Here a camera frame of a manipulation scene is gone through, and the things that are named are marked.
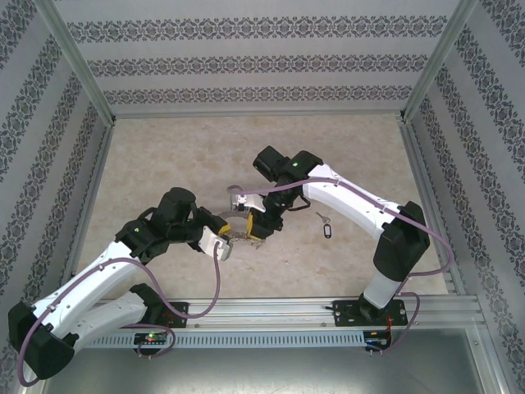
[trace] key tag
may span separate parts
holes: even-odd
[[[328,240],[331,238],[331,226],[330,224],[325,224],[323,227],[322,227],[322,230],[325,234],[325,238],[327,238]]]

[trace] metal floor panel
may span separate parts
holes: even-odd
[[[46,394],[476,394],[483,392],[464,330],[413,331],[383,357],[356,348],[81,351]]]

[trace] black bracket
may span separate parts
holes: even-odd
[[[392,300],[381,311],[375,319],[370,321],[360,312],[360,302],[358,300],[336,300],[332,302],[332,307],[326,307],[334,311],[334,321],[336,327],[371,327],[389,325],[406,326],[409,323],[407,312],[402,300]]]

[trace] yellow object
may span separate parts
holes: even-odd
[[[253,215],[250,212],[249,215],[248,215],[248,222],[246,223],[246,236],[248,238],[251,238],[252,240],[262,241],[261,238],[257,238],[256,236],[252,236],[252,228],[253,228]]]
[[[219,230],[218,235],[222,236],[222,235],[226,234],[229,230],[231,230],[231,226],[229,224],[226,224],[225,226],[221,227],[221,230]]]

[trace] cable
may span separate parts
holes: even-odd
[[[140,353],[140,349],[142,348],[142,345],[144,343],[146,343],[146,341],[140,342],[139,345],[137,346],[137,353],[139,354],[139,357],[141,359],[142,358],[146,358],[146,359],[150,360],[150,359],[155,359],[157,357],[160,357],[161,355],[165,355],[168,351],[173,349],[173,346],[175,345],[175,339],[176,339],[175,332],[169,327],[159,326],[157,324],[137,323],[137,324],[128,324],[127,326],[124,326],[123,328],[160,328],[160,329],[164,330],[164,334],[170,334],[171,337],[173,338],[173,341],[171,342],[171,344],[168,347],[165,347],[164,349],[158,351],[154,355],[144,355],[144,354]]]
[[[393,347],[396,347],[397,345],[399,345],[401,340],[404,338],[404,336],[407,334],[409,329],[412,327],[413,322],[416,321],[416,317],[418,316],[418,313],[419,313],[419,307],[421,306],[421,299],[419,298],[419,295],[417,295],[413,291],[407,291],[405,293],[401,293],[400,295],[403,297],[410,297],[410,296],[415,297],[416,298],[416,309],[413,311],[412,318],[410,318],[409,323],[407,324],[407,327],[405,327],[404,330],[401,332],[401,335],[399,335],[399,338],[397,338],[395,342],[393,342],[390,346],[388,346],[388,348],[386,348],[383,351],[383,353],[389,353]]]
[[[372,204],[374,207],[379,208],[381,211],[383,211],[385,213],[388,213],[389,215],[393,216],[394,218],[398,218],[399,220],[402,220],[403,222],[411,224],[412,226],[418,228],[421,231],[426,232],[429,236],[431,236],[432,238],[438,240],[445,247],[445,249],[447,251],[447,254],[448,254],[448,262],[447,262],[446,265],[444,265],[441,268],[434,269],[432,271],[426,271],[426,272],[423,272],[423,273],[410,273],[406,277],[404,282],[401,283],[401,285],[399,286],[397,292],[399,292],[401,290],[401,288],[407,282],[409,277],[426,277],[426,276],[430,276],[430,275],[437,275],[438,273],[444,273],[450,267],[452,267],[452,265],[455,263],[454,252],[453,252],[452,248],[450,247],[449,243],[447,241],[445,241],[445,239],[442,236],[440,236],[439,234],[437,234],[436,232],[434,232],[430,228],[428,228],[426,226],[423,226],[421,223],[418,223],[418,222],[412,220],[411,218],[407,218],[406,216],[404,216],[404,215],[402,215],[400,213],[392,211],[391,209],[389,209],[389,208],[385,207],[384,205],[380,204],[379,202],[377,202],[375,199],[373,199],[373,198],[369,197],[368,195],[364,194],[361,190],[359,190],[359,189],[353,187],[352,185],[349,185],[348,183],[346,183],[344,181],[341,181],[341,180],[336,180],[336,179],[332,179],[332,178],[313,177],[313,178],[304,179],[302,181],[289,183],[288,185],[276,186],[276,187],[270,187],[270,188],[258,189],[258,190],[245,191],[245,190],[242,190],[242,188],[240,186],[233,185],[233,186],[227,187],[226,191],[228,193],[230,193],[231,195],[264,195],[264,194],[272,193],[272,192],[275,192],[275,191],[283,191],[283,190],[293,189],[294,187],[306,185],[308,183],[331,183],[332,185],[342,186],[346,190],[350,190],[352,193],[356,194],[357,196],[361,197],[362,199],[364,199],[368,203]]]
[[[203,312],[201,312],[200,314],[183,314],[182,312],[180,312],[177,309],[173,308],[171,306],[170,302],[168,301],[168,299],[166,298],[166,296],[164,295],[164,293],[162,292],[162,289],[161,289],[160,285],[158,284],[158,281],[155,278],[155,276],[153,275],[153,273],[149,270],[149,268],[147,268],[146,266],[144,266],[142,263],[138,262],[137,260],[128,259],[126,257],[119,257],[117,259],[112,259],[112,260],[105,261],[104,263],[101,263],[101,264],[97,265],[96,267],[91,268],[88,272],[83,273],[73,283],[71,283],[71,285],[68,286],[50,305],[48,305],[46,310],[40,315],[39,318],[36,319],[34,324],[31,326],[31,328],[29,329],[29,331],[25,335],[24,341],[22,342],[22,346],[20,348],[20,352],[18,353],[18,359],[16,361],[16,374],[18,376],[18,380],[20,381],[20,384],[22,386],[24,386],[24,387],[31,387],[31,386],[34,386],[39,381],[39,379],[36,378],[32,382],[27,382],[25,380],[25,377],[24,377],[24,358],[25,358],[25,352],[27,351],[27,346],[30,343],[30,338],[33,336],[33,334],[36,331],[36,329],[38,328],[38,326],[47,318],[47,316],[50,313],[52,313],[53,310],[55,310],[57,305],[60,304],[60,302],[70,292],[72,292],[73,289],[75,287],[77,287],[82,281],[84,281],[85,279],[87,279],[88,277],[93,275],[94,273],[100,271],[101,269],[104,269],[108,265],[112,265],[112,264],[115,264],[115,263],[130,263],[130,264],[133,264],[134,266],[139,267],[140,269],[142,269],[149,276],[149,278],[153,282],[153,286],[157,290],[158,296],[160,297],[160,299],[162,300],[164,305],[173,314],[179,316],[180,318],[202,318],[205,314],[207,314],[210,310],[212,310],[212,308],[217,303],[217,300],[219,299],[219,292],[221,290],[221,273],[219,271],[219,261],[218,261],[218,256],[217,256],[218,248],[219,248],[219,244],[216,243],[215,246],[213,247],[213,262],[215,264],[215,274],[216,274],[216,279],[217,279],[215,295],[213,296],[213,300],[210,303],[210,305]]]

